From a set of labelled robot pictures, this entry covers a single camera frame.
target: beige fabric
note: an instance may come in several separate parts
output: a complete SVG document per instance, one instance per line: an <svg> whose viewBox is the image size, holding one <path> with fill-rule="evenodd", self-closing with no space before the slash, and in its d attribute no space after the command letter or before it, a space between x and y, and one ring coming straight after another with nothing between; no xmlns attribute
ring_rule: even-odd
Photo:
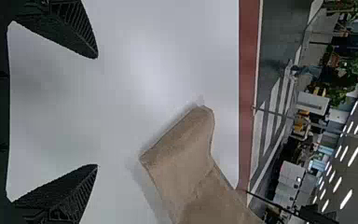
<svg viewBox="0 0 358 224"><path fill-rule="evenodd" d="M196 107L141 156L172 223L263 223L215 164L213 128L213 111Z"/></svg>

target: beige object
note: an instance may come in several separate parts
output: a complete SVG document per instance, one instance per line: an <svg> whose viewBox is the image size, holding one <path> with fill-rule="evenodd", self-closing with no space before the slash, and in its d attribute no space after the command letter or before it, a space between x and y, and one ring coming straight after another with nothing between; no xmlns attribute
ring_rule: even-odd
<svg viewBox="0 0 358 224"><path fill-rule="evenodd" d="M213 128L213 111L196 107L140 158L172 223L263 223L215 164Z"/></svg>

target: pole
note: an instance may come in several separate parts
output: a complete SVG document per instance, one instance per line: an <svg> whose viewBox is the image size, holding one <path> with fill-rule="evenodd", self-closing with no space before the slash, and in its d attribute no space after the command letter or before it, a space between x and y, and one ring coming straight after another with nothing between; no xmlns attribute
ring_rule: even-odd
<svg viewBox="0 0 358 224"><path fill-rule="evenodd" d="M274 112L274 111L269 111L267 109L261 109L261 108L256 108L253 106L253 109L255 110L260 110L260 111L263 111L263 112L266 112L266 113L269 113L269 114L273 114L273 115L276 115L276 116L280 116L284 119L296 119L296 117L291 117L291 116L288 116L287 114L281 114L281 113L278 113L278 112ZM320 128L320 129L323 129L323 130L326 130L330 133L339 133L339 134L346 134L350 137L353 137L353 138L357 138L358 139L358 135L357 134L352 134L352 133L345 133L345 132L342 132L341 130L338 130L338 129L331 129L331 128L328 128L327 126L324 126L322 124L318 124L318 123L313 123L313 122L310 122L308 120L305 120L305 122L307 124L310 124L310 126L312 127L316 127L316 128Z"/></svg>
<svg viewBox="0 0 358 224"><path fill-rule="evenodd" d="M310 44L313 45L326 45L326 46L334 46L334 47L338 47L340 45L332 45L331 43L325 43L325 42L318 42L318 41L310 41ZM347 48L358 48L358 45L341 45L342 47L347 47Z"/></svg>
<svg viewBox="0 0 358 224"><path fill-rule="evenodd" d="M257 194L253 194L253 193L251 193L251 192L248 191L248 190L246 190L245 192L248 193L248 194L250 194L250 195L252 195L252 196L254 196L254 197L256 197L257 199L261 200L261 201L264 202L264 203L268 203L268 204L271 204L271 205L273 205L273 206L279 208L280 211L285 211L286 213L288 213L288 214L290 214L290 215L292 215L292 216L301 218L302 220L305 220L306 222L312 223L310 220L307 220L307 219L305 219L305 218L303 218L303 217L297 215L296 212L292 212L292 211L290 211L289 209L286 209L286 208L282 207L281 205L279 205L279 204L277 204L277 203L273 203L273 202L271 202L270 200L267 200L267 199L265 199L265 198L263 198L263 197L261 197L261 196L258 196Z"/></svg>

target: tree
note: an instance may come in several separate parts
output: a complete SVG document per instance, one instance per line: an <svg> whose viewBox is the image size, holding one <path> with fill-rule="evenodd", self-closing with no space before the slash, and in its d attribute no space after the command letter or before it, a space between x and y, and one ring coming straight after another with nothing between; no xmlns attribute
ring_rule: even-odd
<svg viewBox="0 0 358 224"><path fill-rule="evenodd" d="M342 0L323 4L328 13L349 13L351 19L348 23L358 20L358 0Z"/></svg>

